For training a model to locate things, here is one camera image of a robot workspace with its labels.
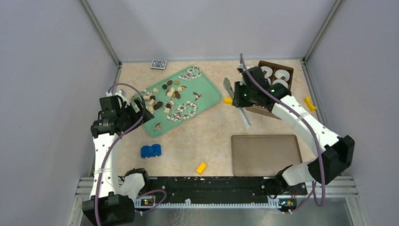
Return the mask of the brown chocolate box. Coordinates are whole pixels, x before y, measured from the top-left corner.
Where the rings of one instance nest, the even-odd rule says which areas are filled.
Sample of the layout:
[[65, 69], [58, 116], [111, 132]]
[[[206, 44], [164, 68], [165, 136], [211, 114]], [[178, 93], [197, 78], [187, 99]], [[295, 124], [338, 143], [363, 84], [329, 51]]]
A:
[[[275, 83], [280, 83], [284, 85], [288, 90], [291, 90], [291, 84], [293, 80], [294, 69], [292, 67], [267, 62], [267, 61], [259, 61], [258, 67], [261, 68], [265, 79], [268, 81], [270, 85]], [[266, 108], [261, 106], [252, 106], [245, 108], [247, 111], [260, 114], [263, 116], [271, 117], [274, 119], [278, 119], [279, 117], [273, 115]]]

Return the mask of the green plastic tray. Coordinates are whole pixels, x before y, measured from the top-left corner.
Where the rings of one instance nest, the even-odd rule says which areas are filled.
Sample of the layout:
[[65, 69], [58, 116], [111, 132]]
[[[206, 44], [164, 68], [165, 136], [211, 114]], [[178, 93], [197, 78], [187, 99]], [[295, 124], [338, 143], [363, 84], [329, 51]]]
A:
[[202, 69], [190, 65], [141, 91], [153, 119], [143, 128], [160, 137], [218, 104], [222, 94]]

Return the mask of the tan box lid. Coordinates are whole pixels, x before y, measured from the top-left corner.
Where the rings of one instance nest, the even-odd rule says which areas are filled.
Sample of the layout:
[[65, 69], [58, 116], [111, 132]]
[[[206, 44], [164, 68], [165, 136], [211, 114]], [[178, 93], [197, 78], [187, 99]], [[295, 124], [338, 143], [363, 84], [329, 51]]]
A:
[[232, 171], [236, 177], [273, 177], [302, 163], [296, 135], [233, 135]]

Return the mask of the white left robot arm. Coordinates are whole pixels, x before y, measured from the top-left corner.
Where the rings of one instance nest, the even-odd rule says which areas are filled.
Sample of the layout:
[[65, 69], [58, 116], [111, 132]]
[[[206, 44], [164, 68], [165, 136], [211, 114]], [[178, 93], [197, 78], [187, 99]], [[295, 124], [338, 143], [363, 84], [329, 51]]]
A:
[[95, 146], [94, 181], [83, 214], [95, 226], [121, 226], [135, 220], [134, 201], [120, 192], [118, 153], [122, 137], [153, 119], [144, 97], [129, 101], [125, 92], [108, 92], [99, 99], [101, 110], [90, 128]]

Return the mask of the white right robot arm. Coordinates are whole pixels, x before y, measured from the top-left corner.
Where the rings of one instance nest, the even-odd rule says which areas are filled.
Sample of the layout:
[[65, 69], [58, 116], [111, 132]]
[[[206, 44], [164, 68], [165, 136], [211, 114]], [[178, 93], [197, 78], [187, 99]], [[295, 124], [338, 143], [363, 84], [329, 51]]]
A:
[[233, 106], [266, 108], [288, 124], [312, 150], [312, 161], [291, 165], [280, 170], [276, 188], [282, 194], [290, 193], [295, 185], [316, 181], [327, 185], [352, 164], [355, 141], [336, 134], [315, 119], [284, 85], [270, 85], [260, 67], [247, 68], [239, 64], [241, 81], [234, 83]]

